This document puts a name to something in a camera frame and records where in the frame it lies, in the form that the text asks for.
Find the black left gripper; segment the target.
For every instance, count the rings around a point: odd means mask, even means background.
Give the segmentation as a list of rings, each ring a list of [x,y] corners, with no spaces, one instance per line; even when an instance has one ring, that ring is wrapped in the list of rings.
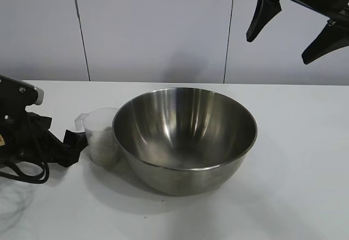
[[[63,143],[51,132],[52,118],[25,112],[18,119],[1,121],[1,163],[48,162],[70,167],[88,146],[85,132],[66,130]]]

